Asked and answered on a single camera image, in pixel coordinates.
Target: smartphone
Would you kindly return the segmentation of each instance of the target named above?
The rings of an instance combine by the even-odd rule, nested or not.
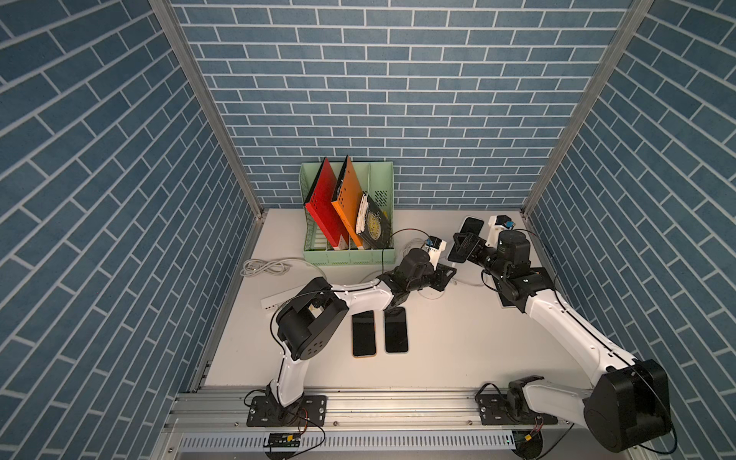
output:
[[[460,233],[474,233],[476,235],[480,235],[481,230],[483,230],[482,220],[476,219],[475,217],[466,217],[462,223],[462,227],[460,227],[459,232]],[[450,250],[450,254],[447,256],[447,259],[450,262],[457,262],[457,263],[465,262],[465,259],[457,255],[456,244],[453,244],[453,247]]]
[[[375,356],[375,320],[373,311],[353,315],[353,356]]]
[[[406,353],[409,351],[406,310],[404,307],[395,307],[383,311],[383,329],[386,331],[386,353]]]

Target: white floor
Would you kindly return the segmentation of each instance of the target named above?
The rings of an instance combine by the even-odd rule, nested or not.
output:
[[[518,212],[504,212],[522,225]],[[415,227],[448,241],[464,217],[487,221],[490,211],[396,210],[394,229]],[[266,260],[302,257],[305,234],[303,210],[274,209],[268,212],[254,258]],[[400,250],[421,234],[412,231],[395,236],[397,261]],[[539,266],[532,254],[533,266]],[[459,265],[456,278],[480,283],[480,267]],[[323,267],[330,283],[359,283],[380,266]],[[301,263],[292,263],[284,276],[246,278],[233,306],[215,354],[206,386],[265,386],[277,377],[281,351],[269,335],[270,315],[261,299],[303,287],[319,273]],[[422,291],[438,297],[432,289]],[[590,387],[580,366],[541,326],[516,308],[501,308],[498,295],[485,287],[450,284],[437,300],[414,292],[404,304],[407,314],[409,352],[383,351],[383,317],[376,316],[378,354],[371,358],[352,355],[351,321],[340,324],[328,346],[314,358],[305,385],[328,388],[475,388],[484,382],[505,387],[508,382],[538,374],[557,383]]]

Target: aluminum frame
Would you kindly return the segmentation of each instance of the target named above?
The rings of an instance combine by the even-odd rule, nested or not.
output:
[[[557,145],[552,149],[547,164],[542,168],[539,179],[534,183],[531,192],[529,192],[529,195],[524,200],[524,204],[521,207],[522,216],[531,214],[542,198],[547,185],[552,180],[560,163],[567,156],[568,149],[573,144],[578,132],[580,132],[585,119],[593,109],[593,105],[598,100],[601,91],[606,87],[606,82],[608,82],[611,74],[613,74],[614,68],[616,68],[619,59],[623,56],[623,52],[634,37],[634,33],[639,28],[639,25],[641,25],[644,17],[646,17],[646,13],[649,11],[652,3],[654,3],[654,0],[633,0],[631,2],[629,9],[621,19],[618,30],[613,36],[613,39],[611,39],[611,43],[606,47],[603,56],[601,56],[601,61],[598,67],[595,68],[595,72],[590,78],[590,82],[587,88],[585,88],[580,102],[573,109],[573,113],[570,115],[570,121],[559,136]]]
[[[267,434],[288,428],[249,428],[250,410],[243,396],[253,387],[205,387],[197,393],[179,394],[171,408],[151,459],[173,460],[183,441],[200,434]],[[307,394],[325,394],[328,409],[325,431],[331,436],[507,436],[511,426],[483,426],[474,389],[346,389],[310,388]],[[564,420],[547,430],[567,429]],[[532,429],[521,425],[513,429]],[[320,439],[317,430],[310,431]],[[334,445],[326,450],[345,450]],[[374,450],[356,445],[351,450]],[[405,445],[381,450],[407,450]],[[497,445],[466,446],[468,450],[498,449]],[[447,450],[447,445],[428,443],[422,450]]]
[[[171,49],[174,50],[174,54],[179,60],[179,64],[182,66],[182,71],[186,76],[191,89],[194,91],[194,95],[199,101],[199,105],[202,107],[202,112],[207,117],[207,121],[210,123],[212,132],[215,134],[217,141],[222,148],[223,155],[233,170],[236,180],[240,185],[243,195],[253,209],[253,213],[257,220],[263,218],[263,206],[258,201],[258,197],[255,194],[252,184],[248,179],[248,174],[245,172],[245,167],[238,156],[238,151],[235,148],[233,139],[227,132],[222,117],[220,116],[215,100],[212,97],[212,93],[207,88],[205,78],[202,72],[199,70],[197,60],[194,58],[194,54],[191,51],[191,47],[188,45],[184,30],[179,24],[176,12],[169,0],[150,0],[151,8],[153,13],[156,15],[158,23],[163,29],[163,34],[169,40]]]
[[[261,235],[263,229],[263,222],[265,221],[266,213],[263,214],[263,219],[255,219],[253,226],[248,232],[243,250],[238,258],[238,264],[236,265],[236,272],[233,273],[233,277],[230,278],[230,284],[227,287],[227,292],[222,300],[222,306],[215,318],[215,322],[212,326],[212,333],[210,334],[205,349],[202,351],[202,356],[199,357],[197,363],[197,370],[192,377],[192,381],[189,383],[188,388],[190,392],[197,392],[201,386],[204,385],[207,377],[207,370],[212,364],[212,360],[215,358],[215,352],[222,339],[222,334],[227,325],[227,319],[230,317],[230,312],[233,309],[233,304],[240,291],[240,285],[243,283],[243,275],[241,275],[241,267],[246,260],[250,258],[255,249],[256,243],[258,243],[258,237]]]

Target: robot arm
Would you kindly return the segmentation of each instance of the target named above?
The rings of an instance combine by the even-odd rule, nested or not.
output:
[[[401,305],[411,291],[425,287],[445,290],[456,272],[438,263],[445,245],[442,239],[431,236],[425,250],[413,248],[398,267],[368,283],[340,286],[329,284],[323,277],[314,278],[278,311],[275,338],[284,357],[267,395],[274,407],[282,409],[278,418],[298,409],[290,406],[298,405],[304,393],[309,359],[323,350],[348,313]]]
[[[638,361],[595,329],[554,291],[544,269],[531,268],[530,244],[506,216],[494,216],[495,248],[472,233],[456,233],[456,251],[497,281],[500,295],[541,324],[574,357],[593,389],[558,385],[532,375],[509,384],[516,417],[552,414],[588,428],[608,450],[620,452],[668,433],[668,379],[654,360]]]

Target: black book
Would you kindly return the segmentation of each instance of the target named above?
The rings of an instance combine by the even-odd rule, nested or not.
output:
[[[391,238],[391,223],[386,214],[375,204],[369,194],[363,193],[361,205],[358,208],[358,219],[355,223],[355,232],[368,241],[375,250],[386,249]]]

